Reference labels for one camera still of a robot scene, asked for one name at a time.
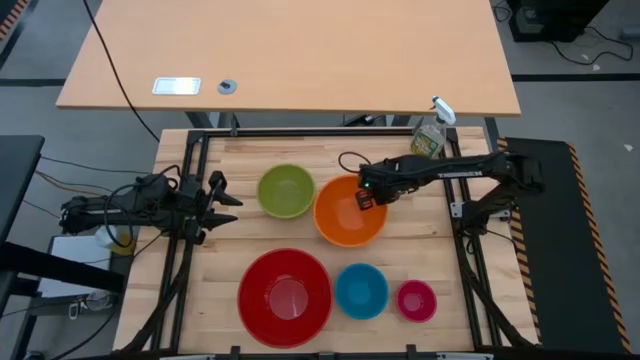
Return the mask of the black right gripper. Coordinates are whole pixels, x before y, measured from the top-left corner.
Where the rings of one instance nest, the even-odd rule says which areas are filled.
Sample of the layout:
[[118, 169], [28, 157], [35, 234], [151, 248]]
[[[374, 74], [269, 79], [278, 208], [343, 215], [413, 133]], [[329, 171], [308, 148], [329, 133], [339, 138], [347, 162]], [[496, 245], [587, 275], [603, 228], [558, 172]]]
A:
[[377, 205], [387, 205], [397, 201], [401, 194], [418, 189], [415, 179], [406, 177], [397, 170], [397, 162], [383, 160], [377, 163], [359, 165], [356, 202], [362, 211]]

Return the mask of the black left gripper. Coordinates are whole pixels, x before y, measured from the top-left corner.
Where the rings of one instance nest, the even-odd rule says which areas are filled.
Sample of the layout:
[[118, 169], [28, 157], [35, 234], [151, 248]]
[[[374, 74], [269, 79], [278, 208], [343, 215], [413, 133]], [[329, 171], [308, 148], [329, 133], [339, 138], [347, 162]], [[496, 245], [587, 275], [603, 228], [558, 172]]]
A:
[[[208, 183], [209, 197], [212, 202], [217, 201], [225, 206], [243, 205], [240, 200], [226, 193], [228, 183], [221, 171], [213, 171]], [[192, 245], [201, 245], [205, 238], [203, 228], [212, 230], [238, 220], [234, 215], [207, 212], [206, 193], [201, 184], [193, 178], [184, 178], [175, 195], [175, 207], [171, 211], [170, 234], [178, 240], [185, 240]]]

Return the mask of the orange bowl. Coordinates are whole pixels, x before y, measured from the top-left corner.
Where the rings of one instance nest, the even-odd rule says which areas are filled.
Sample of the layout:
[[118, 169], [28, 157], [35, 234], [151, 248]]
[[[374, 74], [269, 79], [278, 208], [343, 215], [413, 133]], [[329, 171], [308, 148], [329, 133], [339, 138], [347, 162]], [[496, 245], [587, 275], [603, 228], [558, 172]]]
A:
[[361, 210], [356, 201], [357, 175], [342, 175], [327, 182], [313, 205], [317, 230], [330, 243], [347, 248], [373, 241], [383, 230], [388, 207], [374, 205]]

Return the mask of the green bowl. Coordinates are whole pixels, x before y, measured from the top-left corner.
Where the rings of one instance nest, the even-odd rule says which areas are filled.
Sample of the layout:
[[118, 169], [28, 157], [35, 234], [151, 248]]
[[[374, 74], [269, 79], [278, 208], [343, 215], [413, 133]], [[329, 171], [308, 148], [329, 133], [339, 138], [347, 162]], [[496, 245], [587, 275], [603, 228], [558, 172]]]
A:
[[316, 185], [305, 168], [295, 164], [279, 164], [269, 168], [256, 186], [261, 209], [279, 219], [292, 219], [304, 214], [313, 204]]

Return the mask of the blue bowl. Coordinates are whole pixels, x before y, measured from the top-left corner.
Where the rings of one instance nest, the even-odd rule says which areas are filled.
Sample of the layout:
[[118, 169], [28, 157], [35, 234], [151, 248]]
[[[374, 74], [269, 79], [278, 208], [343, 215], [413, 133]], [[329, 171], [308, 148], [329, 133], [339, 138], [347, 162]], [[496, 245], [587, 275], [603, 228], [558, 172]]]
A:
[[381, 314], [389, 296], [385, 276], [370, 264], [348, 265], [335, 282], [336, 303], [346, 315], [357, 320], [368, 320]]

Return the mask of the small pink bowl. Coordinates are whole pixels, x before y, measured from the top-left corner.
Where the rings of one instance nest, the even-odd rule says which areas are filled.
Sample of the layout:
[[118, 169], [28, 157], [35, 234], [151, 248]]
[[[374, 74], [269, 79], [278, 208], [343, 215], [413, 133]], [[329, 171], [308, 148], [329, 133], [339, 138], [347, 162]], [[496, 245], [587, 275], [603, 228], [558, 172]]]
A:
[[424, 281], [407, 280], [397, 289], [395, 302], [401, 315], [410, 322], [430, 321], [437, 311], [434, 290]]

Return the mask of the large red bowl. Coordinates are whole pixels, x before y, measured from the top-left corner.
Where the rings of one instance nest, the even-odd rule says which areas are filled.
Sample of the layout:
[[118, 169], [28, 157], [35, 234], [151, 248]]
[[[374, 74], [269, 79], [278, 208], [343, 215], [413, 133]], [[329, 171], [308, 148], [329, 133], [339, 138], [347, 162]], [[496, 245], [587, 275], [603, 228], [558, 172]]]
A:
[[237, 292], [245, 329], [277, 349], [298, 347], [324, 328], [333, 307], [331, 279], [311, 254], [293, 248], [271, 250], [246, 269]]

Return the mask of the spray bottle with white trigger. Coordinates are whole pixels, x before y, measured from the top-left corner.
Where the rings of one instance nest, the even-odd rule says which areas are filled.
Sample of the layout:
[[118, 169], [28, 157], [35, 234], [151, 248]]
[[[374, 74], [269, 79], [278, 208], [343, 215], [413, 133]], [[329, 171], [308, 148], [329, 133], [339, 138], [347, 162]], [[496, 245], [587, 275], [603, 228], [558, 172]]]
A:
[[432, 110], [436, 111], [430, 122], [422, 116], [413, 128], [410, 150], [415, 155], [436, 158], [446, 142], [446, 129], [456, 123], [454, 110], [439, 96], [432, 97]]

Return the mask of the white roll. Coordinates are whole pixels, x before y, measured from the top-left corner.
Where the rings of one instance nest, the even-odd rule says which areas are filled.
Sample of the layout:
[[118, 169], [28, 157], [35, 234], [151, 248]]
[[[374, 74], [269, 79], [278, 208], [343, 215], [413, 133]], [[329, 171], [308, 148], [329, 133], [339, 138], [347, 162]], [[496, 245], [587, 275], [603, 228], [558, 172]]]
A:
[[103, 248], [112, 248], [116, 246], [117, 228], [114, 226], [100, 226], [95, 233], [97, 244]]

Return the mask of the black crossbar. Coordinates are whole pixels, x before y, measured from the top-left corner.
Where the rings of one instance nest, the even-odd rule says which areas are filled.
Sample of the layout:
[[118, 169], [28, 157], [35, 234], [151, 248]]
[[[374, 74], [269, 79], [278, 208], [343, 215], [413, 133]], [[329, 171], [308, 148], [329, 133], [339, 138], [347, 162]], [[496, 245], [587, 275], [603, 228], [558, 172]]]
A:
[[125, 281], [122, 274], [39, 252], [10, 242], [0, 244], [0, 270], [26, 273], [116, 293], [121, 292]]

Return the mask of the black mat with hazard stripes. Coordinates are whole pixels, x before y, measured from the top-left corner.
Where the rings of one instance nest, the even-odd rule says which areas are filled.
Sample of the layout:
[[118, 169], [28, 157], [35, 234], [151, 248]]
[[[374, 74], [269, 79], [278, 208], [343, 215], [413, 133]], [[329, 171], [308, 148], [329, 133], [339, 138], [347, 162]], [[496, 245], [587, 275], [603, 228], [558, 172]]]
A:
[[542, 166], [543, 193], [518, 200], [510, 221], [539, 343], [549, 350], [631, 353], [574, 146], [513, 137], [498, 138], [497, 146]]

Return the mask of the black side table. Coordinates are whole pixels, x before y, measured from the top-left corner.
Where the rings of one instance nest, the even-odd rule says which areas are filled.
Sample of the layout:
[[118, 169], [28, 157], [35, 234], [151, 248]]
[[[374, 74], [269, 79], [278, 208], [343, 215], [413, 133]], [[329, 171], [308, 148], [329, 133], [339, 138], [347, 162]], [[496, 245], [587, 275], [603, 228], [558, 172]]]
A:
[[0, 135], [0, 245], [7, 240], [44, 141], [41, 135]]

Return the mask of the black equipment box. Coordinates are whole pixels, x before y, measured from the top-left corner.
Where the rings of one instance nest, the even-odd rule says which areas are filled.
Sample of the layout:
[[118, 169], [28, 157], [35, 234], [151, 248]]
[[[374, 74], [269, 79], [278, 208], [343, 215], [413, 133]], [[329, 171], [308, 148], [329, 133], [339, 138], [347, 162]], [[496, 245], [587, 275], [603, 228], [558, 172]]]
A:
[[506, 0], [515, 42], [572, 42], [609, 0]]

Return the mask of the hazard striped floor strip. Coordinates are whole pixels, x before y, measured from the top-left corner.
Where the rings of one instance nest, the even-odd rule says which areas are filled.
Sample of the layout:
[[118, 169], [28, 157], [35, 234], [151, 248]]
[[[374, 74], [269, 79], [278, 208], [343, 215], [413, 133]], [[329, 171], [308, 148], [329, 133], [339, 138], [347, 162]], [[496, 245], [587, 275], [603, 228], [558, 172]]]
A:
[[30, 0], [0, 0], [0, 42], [5, 40], [17, 25]]

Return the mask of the black aluminium table frame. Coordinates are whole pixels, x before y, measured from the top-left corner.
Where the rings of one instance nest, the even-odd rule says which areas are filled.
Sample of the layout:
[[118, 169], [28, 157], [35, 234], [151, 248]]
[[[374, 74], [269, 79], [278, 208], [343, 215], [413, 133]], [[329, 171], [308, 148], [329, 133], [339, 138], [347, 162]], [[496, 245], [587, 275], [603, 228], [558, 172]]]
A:
[[[275, 355], [275, 359], [338, 359], [346, 353], [469, 351], [474, 341], [458, 265], [465, 244], [455, 245], [449, 202], [442, 182], [431, 183], [389, 206], [384, 229], [368, 245], [342, 248], [326, 241], [316, 230], [312, 211], [280, 220], [262, 212], [256, 185], [272, 166], [293, 163], [306, 168], [318, 189], [345, 174], [337, 163], [340, 153], [358, 152], [372, 162], [408, 153], [410, 130], [403, 128], [307, 128], [239, 130], [237, 137], [212, 131], [206, 155], [205, 179], [221, 170], [227, 191], [244, 202], [242, 207], [215, 205], [217, 212], [239, 221], [214, 229], [195, 247], [184, 305], [179, 354], [229, 355], [232, 346], [244, 355]], [[481, 237], [488, 281], [495, 301], [520, 334], [537, 342], [530, 304], [521, 280], [512, 243], [495, 234]], [[158, 300], [168, 243], [158, 239], [133, 263], [114, 340], [114, 349], [129, 343], [149, 317]], [[296, 248], [316, 257], [335, 281], [351, 263], [367, 262], [385, 275], [390, 303], [371, 320], [349, 318], [333, 305], [325, 327], [306, 344], [276, 349], [256, 341], [243, 326], [236, 304], [238, 286], [246, 268], [262, 254], [277, 248]], [[435, 316], [425, 323], [402, 317], [394, 294], [405, 280], [425, 281], [437, 295]]]

